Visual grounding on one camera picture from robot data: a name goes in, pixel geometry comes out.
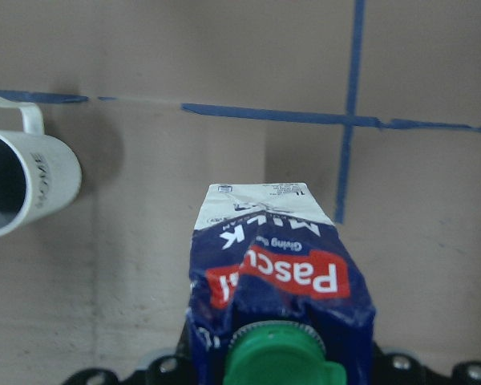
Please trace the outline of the blue white Pascual milk carton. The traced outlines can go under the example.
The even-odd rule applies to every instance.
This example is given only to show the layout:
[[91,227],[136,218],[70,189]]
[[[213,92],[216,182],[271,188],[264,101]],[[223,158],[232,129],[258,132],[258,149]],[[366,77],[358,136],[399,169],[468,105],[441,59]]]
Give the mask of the blue white Pascual milk carton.
[[192,235],[201,384],[368,384],[375,308],[306,184],[213,184]]

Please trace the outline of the white ceramic mug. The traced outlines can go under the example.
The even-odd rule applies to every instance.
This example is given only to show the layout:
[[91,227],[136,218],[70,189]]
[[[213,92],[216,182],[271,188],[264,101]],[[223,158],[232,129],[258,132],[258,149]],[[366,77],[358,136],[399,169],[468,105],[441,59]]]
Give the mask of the white ceramic mug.
[[0,129],[0,237],[68,206],[82,171],[74,152],[45,133],[34,103],[0,97],[0,109],[19,111],[19,131]]

